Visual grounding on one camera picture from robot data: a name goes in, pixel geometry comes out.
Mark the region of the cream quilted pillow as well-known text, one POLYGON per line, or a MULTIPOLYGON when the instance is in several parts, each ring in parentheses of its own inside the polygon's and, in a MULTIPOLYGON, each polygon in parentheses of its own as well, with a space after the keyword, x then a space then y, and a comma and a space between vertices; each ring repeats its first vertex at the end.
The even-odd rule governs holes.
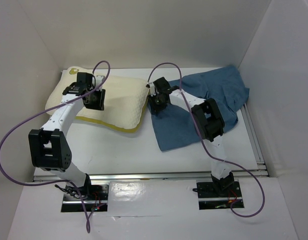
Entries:
MULTIPOLYGON (((79 66, 64 70, 61 79, 49 96, 45 109, 61 103, 65 87, 76 81, 77 73, 92 73, 91 69, 79 66)), ((135 133, 141 125, 147 104, 147 81, 141 78, 109 75, 102 86, 106 90, 104 110, 83 108, 77 120, 103 125, 123 133, 135 133)))

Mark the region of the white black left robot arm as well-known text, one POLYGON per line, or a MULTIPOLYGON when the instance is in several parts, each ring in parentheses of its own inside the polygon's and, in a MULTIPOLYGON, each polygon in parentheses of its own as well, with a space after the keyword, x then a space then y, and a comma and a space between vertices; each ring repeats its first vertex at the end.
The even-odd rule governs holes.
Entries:
POLYGON ((106 91, 102 85, 105 79, 103 75, 77 73, 76 81, 62 93, 61 107, 54 111, 40 129, 33 129, 29 133, 33 166, 67 180, 68 186, 62 191, 82 200, 97 192, 98 187, 92 186, 89 175, 72 163, 73 154, 66 136, 83 108, 104 110, 106 91))

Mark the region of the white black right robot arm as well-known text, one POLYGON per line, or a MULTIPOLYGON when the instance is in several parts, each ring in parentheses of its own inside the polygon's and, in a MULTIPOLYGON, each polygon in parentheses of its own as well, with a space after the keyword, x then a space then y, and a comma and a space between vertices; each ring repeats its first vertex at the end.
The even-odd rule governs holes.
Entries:
POLYGON ((202 140, 209 141, 208 152, 211 158, 212 190, 217 196, 223 196, 234 183, 234 176, 223 146, 225 122, 216 101, 193 96, 178 86, 171 86, 161 77, 146 84, 149 89, 148 101, 154 114, 169 105, 180 107, 193 117, 194 127, 202 140))

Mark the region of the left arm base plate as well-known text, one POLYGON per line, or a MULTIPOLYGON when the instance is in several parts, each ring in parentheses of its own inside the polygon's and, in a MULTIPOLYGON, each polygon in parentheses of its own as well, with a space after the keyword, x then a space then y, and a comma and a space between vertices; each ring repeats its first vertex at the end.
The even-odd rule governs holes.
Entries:
MULTIPOLYGON (((92 185, 91 192, 81 192, 85 204, 86 211, 90 212, 106 212, 108 209, 108 184, 92 185)), ((63 201, 62 213, 78 213, 83 212, 82 202, 76 190, 71 186, 62 189, 63 201)))

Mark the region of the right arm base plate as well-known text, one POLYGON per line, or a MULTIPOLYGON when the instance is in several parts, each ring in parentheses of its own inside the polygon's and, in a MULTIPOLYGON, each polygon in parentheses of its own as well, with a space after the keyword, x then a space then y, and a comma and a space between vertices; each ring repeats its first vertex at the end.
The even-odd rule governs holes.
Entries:
POLYGON ((217 193, 212 182, 197 182, 196 188, 192 190, 197 193, 200 210, 244 208, 240 184, 235 181, 229 188, 217 193))

